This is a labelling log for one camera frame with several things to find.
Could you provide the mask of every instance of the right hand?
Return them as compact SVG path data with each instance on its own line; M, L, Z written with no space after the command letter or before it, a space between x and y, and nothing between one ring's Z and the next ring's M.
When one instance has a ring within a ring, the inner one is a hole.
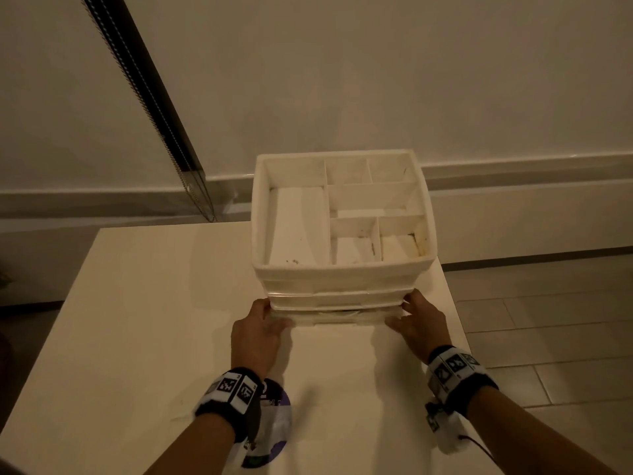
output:
M405 296L402 308L411 315L387 317L385 323L402 335L416 357L428 364L435 348L452 344L446 317L418 289Z

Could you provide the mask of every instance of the white plastic drawer organizer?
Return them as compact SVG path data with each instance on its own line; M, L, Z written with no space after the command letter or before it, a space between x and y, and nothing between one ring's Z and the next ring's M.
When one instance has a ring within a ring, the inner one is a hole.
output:
M437 256L412 151L260 155L252 221L257 276L299 321L384 316Z

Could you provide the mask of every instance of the tiled floor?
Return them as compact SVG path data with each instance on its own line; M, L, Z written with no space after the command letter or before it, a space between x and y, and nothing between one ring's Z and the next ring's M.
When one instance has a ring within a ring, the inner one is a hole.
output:
M473 354L502 391L633 473L633 256L446 274Z

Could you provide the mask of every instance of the hand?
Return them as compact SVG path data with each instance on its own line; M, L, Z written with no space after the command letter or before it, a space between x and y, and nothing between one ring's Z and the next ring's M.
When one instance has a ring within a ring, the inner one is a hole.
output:
M429 355L438 346L452 344L446 317L418 289L405 296L402 308L411 315L387 317L385 323L403 336L413 354L423 363L429 363Z
M281 332L291 327L289 319L269 319L270 300L253 302L245 319L236 321L231 332L231 368L251 369L263 381L275 365Z

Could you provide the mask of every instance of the left hand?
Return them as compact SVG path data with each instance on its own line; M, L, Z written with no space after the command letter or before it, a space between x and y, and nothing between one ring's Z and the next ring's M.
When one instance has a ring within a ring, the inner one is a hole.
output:
M251 369L263 381L275 365L281 332L292 326L289 319L269 319L270 300L253 302L246 318L236 321L231 332L231 368Z

